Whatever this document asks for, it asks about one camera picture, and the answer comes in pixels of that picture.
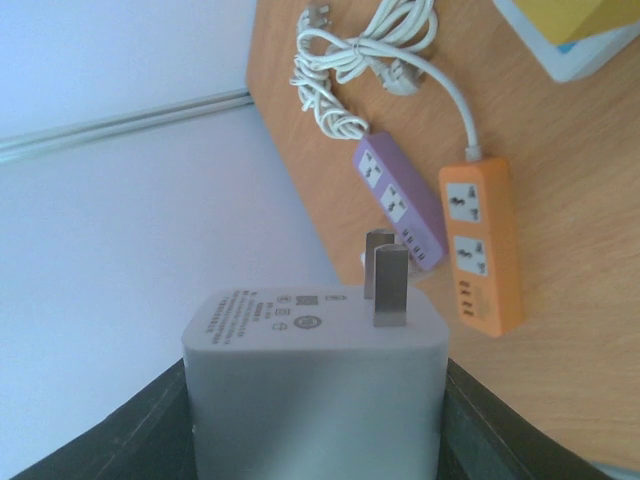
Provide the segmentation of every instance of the electrical outlet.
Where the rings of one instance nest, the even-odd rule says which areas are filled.
[[[382,168],[380,168],[380,165],[378,165],[378,162],[376,162],[376,159],[369,150],[365,150],[362,154],[362,158],[358,164],[358,170],[360,170],[360,173],[370,188],[375,188],[376,185],[378,185],[378,181],[382,176]]]
[[[353,164],[418,267],[427,271],[441,261],[449,248],[442,203],[391,135],[364,137]]]
[[[380,203],[393,223],[398,223],[407,211],[407,204],[402,200],[398,189],[391,184],[382,194]]]
[[[447,183],[447,204],[451,218],[480,223],[478,187],[473,183]]]
[[[509,165],[490,158],[446,166],[440,189],[460,318],[500,336],[524,320]]]
[[[483,277],[489,275],[487,255],[482,240],[454,236],[453,245],[455,246],[456,263],[460,270]]]

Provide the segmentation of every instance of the plug prong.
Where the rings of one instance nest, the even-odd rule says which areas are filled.
[[[381,245],[395,242],[393,230],[377,228],[367,233],[364,256],[364,298],[373,298],[373,270],[375,265],[375,249]]]
[[[407,324],[409,250],[404,245],[382,245],[374,257],[374,327]]]

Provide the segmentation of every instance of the white cable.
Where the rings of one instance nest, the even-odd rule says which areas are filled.
[[[447,90],[460,111],[467,131],[467,160],[482,157],[471,111],[455,84],[438,68],[415,54],[433,42],[438,19],[434,0],[383,0],[369,26],[358,37],[343,40],[323,28],[329,25],[328,7],[308,7],[298,21],[298,53],[294,58],[291,84],[298,87],[302,110],[312,109],[322,132],[336,139],[361,139],[369,124],[349,112],[331,93],[329,71],[336,72],[338,83],[347,83],[371,68],[385,89],[396,95],[418,90],[418,76],[427,73]],[[428,24],[424,36],[412,39]],[[311,53],[311,41],[329,42],[324,55]],[[391,65],[380,60],[394,59]]]

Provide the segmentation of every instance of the wooden table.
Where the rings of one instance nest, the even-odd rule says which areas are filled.
[[[307,4],[258,2],[247,79],[341,280],[360,283],[365,232],[387,221],[351,166],[357,143],[324,137],[288,84]],[[329,2],[331,30],[358,35],[377,4]],[[640,41],[561,85],[490,0],[436,9],[433,62],[465,92],[484,149],[511,161],[527,323],[499,339],[461,325],[446,262],[419,286],[471,374],[583,457],[640,470]],[[334,91],[391,132],[432,188],[463,159],[461,119],[433,80],[399,98],[367,72]]]

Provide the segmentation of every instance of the power adapter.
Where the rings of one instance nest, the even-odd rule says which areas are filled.
[[[431,191],[388,132],[365,136],[353,163],[423,270],[448,252],[440,198]]]
[[[364,292],[235,289],[198,310],[182,342],[200,479],[436,478],[449,332],[390,238],[368,235]]]

